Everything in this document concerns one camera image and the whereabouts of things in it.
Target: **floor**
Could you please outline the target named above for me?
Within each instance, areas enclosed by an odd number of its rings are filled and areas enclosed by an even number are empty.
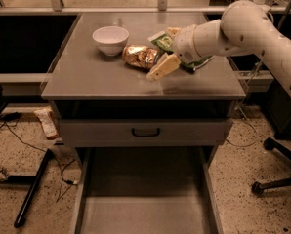
[[[68,148],[54,147],[46,140],[35,109],[8,107],[4,113],[22,112],[17,123],[9,123],[10,129],[25,143],[43,150],[51,148],[63,168],[73,161],[73,155]],[[245,107],[245,113],[249,120],[240,119],[236,112],[228,141],[220,146],[209,169],[224,233],[291,233],[291,187],[266,191],[261,197],[251,193],[255,180],[291,176],[291,163],[276,151],[264,150],[263,141],[272,137],[273,130],[260,108]],[[291,141],[281,143],[291,148]],[[0,130],[0,163],[10,174],[34,175],[42,157],[41,151],[20,142],[9,128]],[[80,178],[76,162],[66,167],[63,177],[71,181]],[[58,201],[61,181],[59,165],[51,160],[26,223],[18,229],[13,224],[27,187],[0,188],[0,234],[68,233],[77,186],[71,186]],[[62,193],[68,187],[64,184]]]

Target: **drawer front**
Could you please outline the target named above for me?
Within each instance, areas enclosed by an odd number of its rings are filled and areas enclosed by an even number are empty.
[[[231,119],[60,120],[59,132],[70,147],[219,145]]]

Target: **caster wheel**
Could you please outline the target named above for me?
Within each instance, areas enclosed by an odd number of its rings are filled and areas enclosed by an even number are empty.
[[[252,185],[252,192],[257,196],[262,195],[264,192],[264,189],[262,189],[260,187],[260,185],[261,185],[261,183],[259,183],[257,181],[255,183],[253,183],[253,185]]]
[[[268,138],[264,141],[264,148],[268,151],[271,151],[274,149],[274,143],[271,138]]]

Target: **open drawer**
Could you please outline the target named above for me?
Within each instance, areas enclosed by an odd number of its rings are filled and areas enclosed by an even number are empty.
[[[112,119],[60,120],[67,146],[218,146],[232,126],[231,119]]]
[[[71,233],[223,233],[202,148],[79,151]]]

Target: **table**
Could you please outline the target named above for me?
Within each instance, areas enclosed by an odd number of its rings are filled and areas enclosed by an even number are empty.
[[[147,37],[168,26],[203,22],[204,15],[193,12],[101,12],[79,18],[42,92],[55,112],[63,143],[76,150],[83,166],[75,226],[83,210],[91,162],[91,151],[83,148],[201,146],[202,166],[206,163],[207,168],[229,133],[236,102],[245,98],[226,58],[214,57],[194,74],[178,69],[150,82],[145,72],[129,66],[121,56],[101,53],[92,33],[119,25],[130,32],[129,45],[151,46]],[[213,218],[218,219],[205,170],[204,177],[206,198],[213,206]]]

